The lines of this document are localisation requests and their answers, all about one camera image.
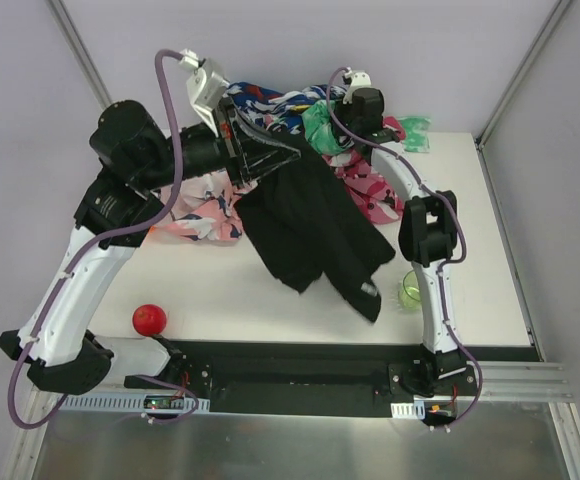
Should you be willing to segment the blue patterned cloth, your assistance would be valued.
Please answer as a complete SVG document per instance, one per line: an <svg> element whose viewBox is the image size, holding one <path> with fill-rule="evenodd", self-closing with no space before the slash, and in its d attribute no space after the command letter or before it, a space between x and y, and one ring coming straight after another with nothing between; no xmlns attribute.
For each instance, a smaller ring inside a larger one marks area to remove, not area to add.
<svg viewBox="0 0 580 480"><path fill-rule="evenodd" d="M237 110L252 124L270 132L304 134L304 122L312 134L329 118L326 99L331 108L346 90L333 86L327 94L326 85L312 85L300 90L279 92L247 82L236 82L226 90Z"/></svg>

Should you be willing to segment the green white cloth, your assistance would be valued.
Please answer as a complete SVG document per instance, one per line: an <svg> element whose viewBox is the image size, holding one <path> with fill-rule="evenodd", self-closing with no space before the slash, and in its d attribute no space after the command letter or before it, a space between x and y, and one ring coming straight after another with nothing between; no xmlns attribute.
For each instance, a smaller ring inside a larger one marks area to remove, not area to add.
<svg viewBox="0 0 580 480"><path fill-rule="evenodd" d="M337 155L351 147L352 143L342 135L333 131L331 117L324 100L317 101L313 106L301 113L304 136L311 147L324 155ZM405 116L384 118L384 126L400 135L399 142L406 152L428 153L428 131L431 119L425 116Z"/></svg>

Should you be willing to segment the light pink bird-print cloth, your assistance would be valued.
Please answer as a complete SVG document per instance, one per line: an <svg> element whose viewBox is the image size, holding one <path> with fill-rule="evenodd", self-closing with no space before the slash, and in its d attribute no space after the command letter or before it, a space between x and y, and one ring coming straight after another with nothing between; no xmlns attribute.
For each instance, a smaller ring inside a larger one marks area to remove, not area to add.
<svg viewBox="0 0 580 480"><path fill-rule="evenodd" d="M193 242L237 242L243 226L235 203L246 192L232 185L226 171L184 180L170 213L156 228Z"/></svg>

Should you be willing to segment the black cloth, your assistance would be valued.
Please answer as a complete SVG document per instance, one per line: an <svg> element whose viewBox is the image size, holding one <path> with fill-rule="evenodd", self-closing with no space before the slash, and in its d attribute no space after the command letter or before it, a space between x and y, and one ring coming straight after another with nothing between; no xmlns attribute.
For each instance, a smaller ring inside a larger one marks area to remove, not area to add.
<svg viewBox="0 0 580 480"><path fill-rule="evenodd" d="M244 233L275 279L303 293L326 276L358 314L376 322L382 298L372 276L393 260L395 249L303 137L275 137L301 158L236 201Z"/></svg>

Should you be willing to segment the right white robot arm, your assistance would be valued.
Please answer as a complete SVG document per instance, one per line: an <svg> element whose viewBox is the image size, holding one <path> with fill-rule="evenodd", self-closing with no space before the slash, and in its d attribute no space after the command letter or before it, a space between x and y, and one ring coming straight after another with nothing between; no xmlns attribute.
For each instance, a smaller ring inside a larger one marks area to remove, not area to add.
<svg viewBox="0 0 580 480"><path fill-rule="evenodd" d="M434 385L462 373L471 357L451 319L446 265L465 237L450 191L428 188L413 166L391 149L402 136L383 116L384 98L375 88L331 88L285 95L250 84L236 84L230 97L252 127L265 114L274 143L300 150L299 160L279 166L243 196L236 210L244 231L269 272L304 291L326 276L339 293L368 320L375 321L380 296L372 274L396 252L410 261L422 292L424 357L401 378L402 387L431 397ZM344 185L309 142L307 113L323 107L335 136L348 138L360 165L383 176L385 194L402 206L398 247L393 248L360 212Z"/></svg>

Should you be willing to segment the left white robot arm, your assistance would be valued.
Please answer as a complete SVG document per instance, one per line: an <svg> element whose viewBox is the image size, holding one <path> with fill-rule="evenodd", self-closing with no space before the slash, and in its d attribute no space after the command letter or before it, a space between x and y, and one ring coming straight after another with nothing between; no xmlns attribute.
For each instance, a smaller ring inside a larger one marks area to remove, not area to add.
<svg viewBox="0 0 580 480"><path fill-rule="evenodd" d="M139 102L120 101L103 111L89 143L102 169L75 212L54 284L24 327L0 335L0 348L28 365L31 382L58 394L91 391L118 357L88 327L123 264L169 214L157 190L216 171L243 187L301 157L298 149L251 124L227 99L209 124L171 136Z"/></svg>

